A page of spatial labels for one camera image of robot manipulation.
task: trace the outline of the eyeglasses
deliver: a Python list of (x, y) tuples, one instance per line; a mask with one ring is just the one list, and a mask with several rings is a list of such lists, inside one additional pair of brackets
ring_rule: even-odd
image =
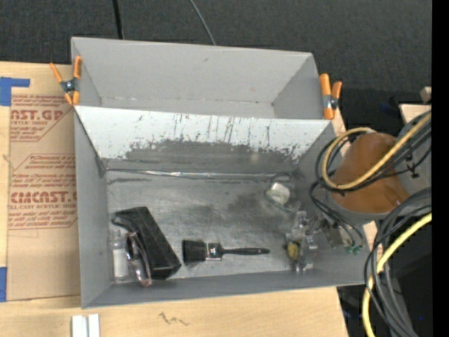
[(128, 264), (134, 270), (140, 284), (148, 287), (152, 284), (152, 276), (149, 271), (149, 261), (142, 242), (136, 231), (128, 232), (125, 235), (125, 251)]

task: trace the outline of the small glass vial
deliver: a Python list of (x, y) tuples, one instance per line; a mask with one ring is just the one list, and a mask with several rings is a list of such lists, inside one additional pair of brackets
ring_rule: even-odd
[(118, 228), (109, 231), (109, 252), (112, 260), (112, 266), (110, 267), (111, 280), (116, 283), (133, 281), (128, 269), (125, 241)]

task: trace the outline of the paintbrush bristles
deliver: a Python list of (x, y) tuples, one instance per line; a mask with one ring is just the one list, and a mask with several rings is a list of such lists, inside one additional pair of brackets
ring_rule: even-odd
[(197, 263), (207, 258), (207, 246), (201, 241), (182, 241), (182, 257), (184, 263)]

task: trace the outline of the wooden table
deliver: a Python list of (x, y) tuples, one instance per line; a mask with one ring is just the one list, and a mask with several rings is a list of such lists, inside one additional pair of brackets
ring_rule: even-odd
[[(71, 66), (58, 66), (70, 78)], [(47, 64), (0, 62), (0, 76), (32, 78), (30, 88), (13, 93), (60, 95), (48, 82)], [(0, 107), (0, 267), (6, 264), (9, 107)], [(334, 120), (344, 129), (340, 113)], [(74, 315), (100, 315), (100, 333), (108, 336), (348, 336), (337, 289), (205, 298), (82, 310), (80, 296), (0, 303), (2, 336), (70, 336)]]

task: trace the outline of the white object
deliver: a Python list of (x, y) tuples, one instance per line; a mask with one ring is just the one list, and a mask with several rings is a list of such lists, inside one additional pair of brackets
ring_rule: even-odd
[(71, 337), (100, 337), (99, 314), (72, 316)]

